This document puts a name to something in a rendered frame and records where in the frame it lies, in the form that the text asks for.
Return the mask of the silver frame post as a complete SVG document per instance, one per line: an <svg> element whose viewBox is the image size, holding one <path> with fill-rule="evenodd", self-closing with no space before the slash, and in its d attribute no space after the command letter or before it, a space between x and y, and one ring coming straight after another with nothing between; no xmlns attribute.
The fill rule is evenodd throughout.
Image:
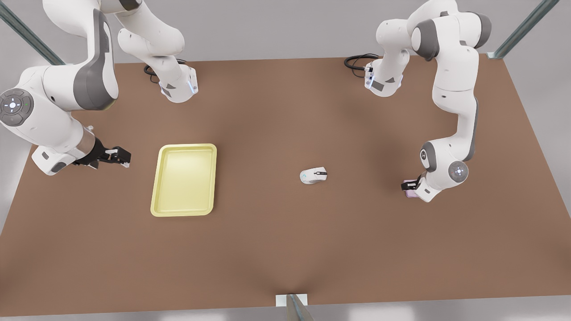
<svg viewBox="0 0 571 321"><path fill-rule="evenodd" d="M494 51L488 52L488 59L504 59L506 55L559 3L559 0L541 0L520 25Z"/></svg>
<svg viewBox="0 0 571 321"><path fill-rule="evenodd" d="M0 0L0 19L51 65L65 65L64 61L29 29L2 0Z"/></svg>
<svg viewBox="0 0 571 321"><path fill-rule="evenodd" d="M275 295L276 307L285 307L287 321L314 321L314 317L307 309L307 294L281 294Z"/></svg>

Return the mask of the white computer mouse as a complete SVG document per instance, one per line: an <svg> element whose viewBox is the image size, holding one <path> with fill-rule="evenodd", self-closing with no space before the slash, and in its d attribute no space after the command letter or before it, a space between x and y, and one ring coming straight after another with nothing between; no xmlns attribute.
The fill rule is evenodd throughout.
<svg viewBox="0 0 571 321"><path fill-rule="evenodd" d="M315 167L312 169L304 170L300 173L300 180L306 185L325 181L327 179L327 172L324 167Z"/></svg>

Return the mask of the yellow rectangular tray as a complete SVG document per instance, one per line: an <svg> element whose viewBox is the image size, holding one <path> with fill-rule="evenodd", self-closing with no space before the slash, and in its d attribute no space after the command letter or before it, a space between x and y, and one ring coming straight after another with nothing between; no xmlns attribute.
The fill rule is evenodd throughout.
<svg viewBox="0 0 571 321"><path fill-rule="evenodd" d="M168 144L158 155L150 211L155 217L196 217L214 206L217 148Z"/></svg>

